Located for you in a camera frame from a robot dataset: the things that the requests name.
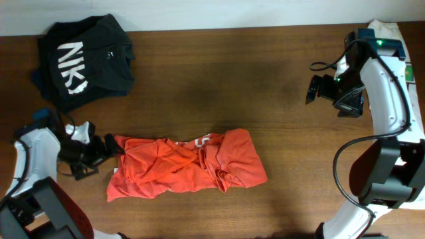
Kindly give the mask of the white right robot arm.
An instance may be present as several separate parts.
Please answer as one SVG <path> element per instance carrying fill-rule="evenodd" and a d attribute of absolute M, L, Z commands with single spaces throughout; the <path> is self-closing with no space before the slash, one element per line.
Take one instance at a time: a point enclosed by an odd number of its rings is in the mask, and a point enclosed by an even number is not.
<path fill-rule="evenodd" d="M 398 39 L 360 28 L 345 38 L 333 63 L 314 62 L 306 102 L 331 101 L 341 118 L 358 118 L 368 104 L 371 146 L 352 164 L 345 202 L 322 222 L 316 238 L 366 238 L 381 216 L 402 208 L 424 208 L 424 132 L 408 95 L 406 53 Z"/>

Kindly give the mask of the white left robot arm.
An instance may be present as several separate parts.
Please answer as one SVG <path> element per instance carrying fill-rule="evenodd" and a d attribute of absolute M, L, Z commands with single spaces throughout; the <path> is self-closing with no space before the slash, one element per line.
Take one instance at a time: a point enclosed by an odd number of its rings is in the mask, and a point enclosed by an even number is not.
<path fill-rule="evenodd" d="M 1 202 L 2 238 L 122 239 L 92 227 L 81 208 L 60 188 L 56 160 L 60 142 L 47 127 L 23 128 L 13 141 L 15 178 Z"/>

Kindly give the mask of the red soccer t-shirt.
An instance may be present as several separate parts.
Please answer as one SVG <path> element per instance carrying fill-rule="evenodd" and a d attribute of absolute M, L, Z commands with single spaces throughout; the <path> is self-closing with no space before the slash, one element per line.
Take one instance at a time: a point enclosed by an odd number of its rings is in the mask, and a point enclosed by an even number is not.
<path fill-rule="evenodd" d="M 107 200 L 154 199 L 162 193 L 250 188 L 268 176 L 245 129 L 208 133 L 192 141 L 140 139 L 117 135 L 124 150 L 107 187 Z"/>

